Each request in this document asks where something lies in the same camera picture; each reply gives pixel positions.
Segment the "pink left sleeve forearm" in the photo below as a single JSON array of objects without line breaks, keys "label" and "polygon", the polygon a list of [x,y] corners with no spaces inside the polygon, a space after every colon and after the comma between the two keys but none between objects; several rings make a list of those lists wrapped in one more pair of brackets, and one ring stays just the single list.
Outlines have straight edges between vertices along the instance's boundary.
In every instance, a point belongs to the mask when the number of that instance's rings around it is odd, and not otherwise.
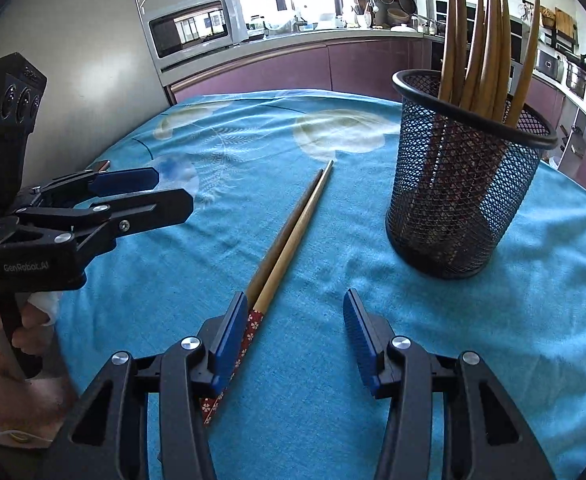
[{"label": "pink left sleeve forearm", "polygon": [[67,377],[16,382],[0,376],[0,445],[49,448],[77,399]]}]

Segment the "person's left hand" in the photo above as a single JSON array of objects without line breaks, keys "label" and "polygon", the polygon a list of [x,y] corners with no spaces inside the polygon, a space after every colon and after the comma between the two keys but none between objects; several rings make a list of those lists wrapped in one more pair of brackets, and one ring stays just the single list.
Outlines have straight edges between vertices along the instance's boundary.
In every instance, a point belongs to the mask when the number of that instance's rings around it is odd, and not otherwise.
[{"label": "person's left hand", "polygon": [[0,376],[32,379],[44,370],[44,355],[51,346],[54,327],[51,315],[32,303],[31,296],[20,308],[8,304],[0,311]]}]

